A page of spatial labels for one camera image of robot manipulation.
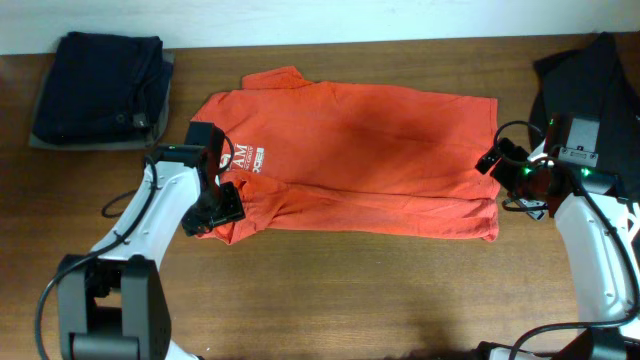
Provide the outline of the red polo shirt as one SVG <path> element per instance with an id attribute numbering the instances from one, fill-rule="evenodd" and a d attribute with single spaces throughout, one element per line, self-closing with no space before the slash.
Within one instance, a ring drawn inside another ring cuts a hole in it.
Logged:
<path id="1" fill-rule="evenodd" d="M 476 163 L 497 110 L 493 98 L 312 82 L 293 66 L 248 75 L 195 114 L 231 139 L 222 180 L 245 211 L 212 236 L 234 244 L 270 228 L 493 241 L 500 187 Z"/>

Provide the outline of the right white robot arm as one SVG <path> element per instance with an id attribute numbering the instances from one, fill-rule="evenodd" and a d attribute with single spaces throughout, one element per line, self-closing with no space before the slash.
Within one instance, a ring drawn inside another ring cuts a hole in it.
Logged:
<path id="1" fill-rule="evenodd" d="M 617 171 L 599 167 L 592 141 L 545 140 L 530 154 L 496 138 L 477 163 L 507 190 L 502 206 L 534 219 L 553 218 L 568 254 L 579 319 L 542 325 L 492 359 L 531 359 L 531 338 L 561 330 L 577 337 L 557 359 L 636 359 L 639 356 L 639 207 L 627 198 Z"/>

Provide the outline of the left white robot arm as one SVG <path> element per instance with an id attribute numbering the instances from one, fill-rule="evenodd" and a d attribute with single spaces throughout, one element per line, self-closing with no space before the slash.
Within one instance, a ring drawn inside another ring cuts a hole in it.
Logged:
<path id="1" fill-rule="evenodd" d="M 204 235 L 244 218 L 236 188 L 218 179 L 230 145 L 158 147 L 114 227 L 87 254 L 63 258 L 48 286 L 63 358 L 191 358 L 172 338 L 159 270 L 178 229 Z"/>

